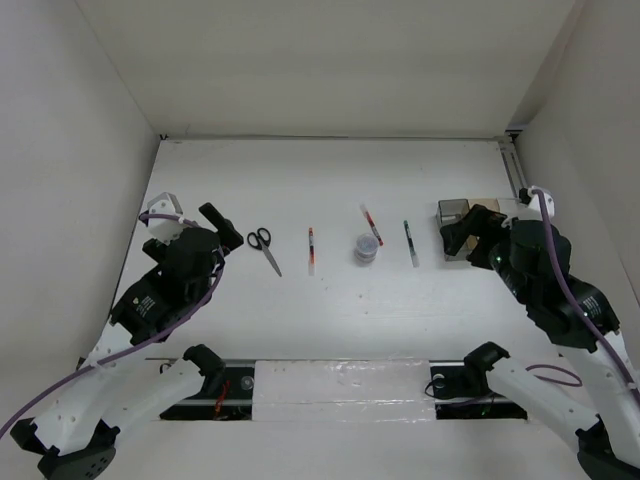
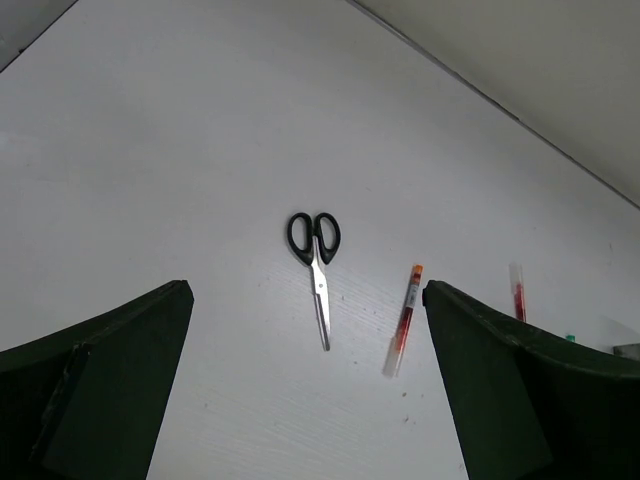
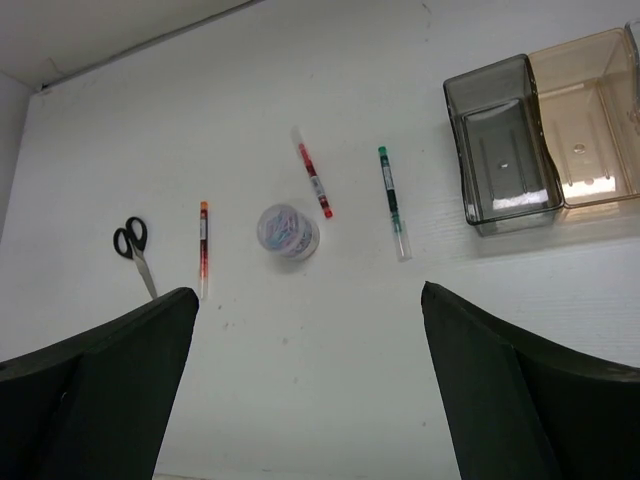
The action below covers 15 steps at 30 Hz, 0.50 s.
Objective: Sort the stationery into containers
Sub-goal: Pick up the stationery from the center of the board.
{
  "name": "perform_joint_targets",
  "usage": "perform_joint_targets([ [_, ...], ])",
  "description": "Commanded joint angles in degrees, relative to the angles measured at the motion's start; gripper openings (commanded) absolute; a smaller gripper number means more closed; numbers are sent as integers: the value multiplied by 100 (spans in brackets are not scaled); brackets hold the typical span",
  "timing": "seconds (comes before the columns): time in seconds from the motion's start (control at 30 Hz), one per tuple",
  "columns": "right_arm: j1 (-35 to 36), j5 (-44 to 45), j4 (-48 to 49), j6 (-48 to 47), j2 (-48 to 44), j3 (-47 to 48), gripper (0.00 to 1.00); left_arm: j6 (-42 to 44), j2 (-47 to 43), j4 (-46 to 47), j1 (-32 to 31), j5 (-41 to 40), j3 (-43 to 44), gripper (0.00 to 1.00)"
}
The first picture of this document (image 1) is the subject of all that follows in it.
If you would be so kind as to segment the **black handled scissors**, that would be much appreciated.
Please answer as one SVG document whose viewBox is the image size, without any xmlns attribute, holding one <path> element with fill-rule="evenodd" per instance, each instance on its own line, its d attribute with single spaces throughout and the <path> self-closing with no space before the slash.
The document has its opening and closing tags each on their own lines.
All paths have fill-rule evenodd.
<svg viewBox="0 0 640 480">
<path fill-rule="evenodd" d="M 249 232 L 246 239 L 251 248 L 263 253 L 276 274 L 279 277 L 282 277 L 282 271 L 270 250 L 272 242 L 272 235 L 270 231 L 265 227 L 259 227 L 255 231 Z"/>
</svg>

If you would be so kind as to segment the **green pen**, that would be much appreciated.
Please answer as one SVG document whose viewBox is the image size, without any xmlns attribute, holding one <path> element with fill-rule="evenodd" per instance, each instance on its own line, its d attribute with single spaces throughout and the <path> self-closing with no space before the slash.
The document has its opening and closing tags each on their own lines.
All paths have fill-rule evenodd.
<svg viewBox="0 0 640 480">
<path fill-rule="evenodd" d="M 414 244 L 414 240 L 413 240 L 413 236 L 412 236 L 412 233 L 411 233 L 409 222 L 407 220 L 404 220 L 403 221 L 403 225 L 404 225 L 405 235 L 406 235 L 406 239 L 407 239 L 407 243 L 408 243 L 409 254 L 410 254 L 412 266 L 414 268 L 418 268 L 420 266 L 420 261 L 419 261 L 418 253 L 417 253 L 416 248 L 415 248 L 415 244 Z"/>
</svg>

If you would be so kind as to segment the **orange pen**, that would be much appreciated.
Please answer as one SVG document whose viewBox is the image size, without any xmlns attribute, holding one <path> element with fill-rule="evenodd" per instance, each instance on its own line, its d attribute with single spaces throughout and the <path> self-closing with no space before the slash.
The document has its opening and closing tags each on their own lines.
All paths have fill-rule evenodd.
<svg viewBox="0 0 640 480">
<path fill-rule="evenodd" d="M 308 261 L 308 270 L 309 275 L 314 276 L 316 267 L 315 267 L 315 236 L 313 227 L 309 227 L 308 229 L 308 253 L 309 253 L 309 261 Z"/>
</svg>

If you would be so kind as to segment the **red pen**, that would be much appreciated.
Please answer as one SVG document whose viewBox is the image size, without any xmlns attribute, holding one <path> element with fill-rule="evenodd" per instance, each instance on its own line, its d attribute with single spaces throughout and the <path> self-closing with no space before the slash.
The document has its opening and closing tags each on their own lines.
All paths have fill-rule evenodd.
<svg viewBox="0 0 640 480">
<path fill-rule="evenodd" d="M 367 223 L 368 223 L 368 225 L 369 225 L 369 227 L 370 227 L 370 229 L 372 231 L 372 234 L 376 238 L 376 240 L 378 242 L 378 245 L 379 246 L 383 246 L 384 242 L 383 242 L 382 237 L 381 237 L 381 235 L 380 235 L 380 233 L 378 231 L 376 223 L 375 223 L 373 217 L 371 216 L 371 213 L 370 213 L 369 209 L 366 207 L 366 205 L 364 203 L 361 203 L 360 204 L 360 210 L 363 213 L 364 218 L 366 219 L 366 221 L 367 221 Z"/>
</svg>

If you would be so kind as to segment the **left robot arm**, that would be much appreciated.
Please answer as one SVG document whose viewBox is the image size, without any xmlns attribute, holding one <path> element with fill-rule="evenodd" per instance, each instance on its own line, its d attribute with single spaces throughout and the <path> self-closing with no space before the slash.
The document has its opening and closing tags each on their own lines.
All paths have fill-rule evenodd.
<svg viewBox="0 0 640 480">
<path fill-rule="evenodd" d="M 224 361 L 203 344 L 189 347 L 141 396 L 122 405 L 116 393 L 145 359 L 212 298 L 225 258 L 244 239 L 212 204 L 200 213 L 205 228 L 184 218 L 171 200 L 158 199 L 139 219 L 152 237 L 143 252 L 154 267 L 113 306 L 101 336 L 67 377 L 30 400 L 1 429 L 24 451 L 39 456 L 46 479 L 95 479 L 113 461 L 126 433 L 199 394 L 222 387 Z"/>
</svg>

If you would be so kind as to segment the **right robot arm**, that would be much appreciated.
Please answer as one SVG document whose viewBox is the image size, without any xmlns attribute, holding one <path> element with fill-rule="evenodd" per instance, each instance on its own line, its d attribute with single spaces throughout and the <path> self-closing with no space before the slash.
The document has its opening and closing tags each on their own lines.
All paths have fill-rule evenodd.
<svg viewBox="0 0 640 480">
<path fill-rule="evenodd" d="M 467 354 L 458 373 L 433 381 L 436 398 L 505 397 L 562 438 L 589 478 L 638 478 L 639 387 L 608 299 L 569 272 L 569 240 L 548 220 L 508 220 L 483 205 L 439 232 L 447 256 L 475 238 L 467 261 L 500 277 L 574 369 L 593 405 L 548 385 L 494 342 Z"/>
</svg>

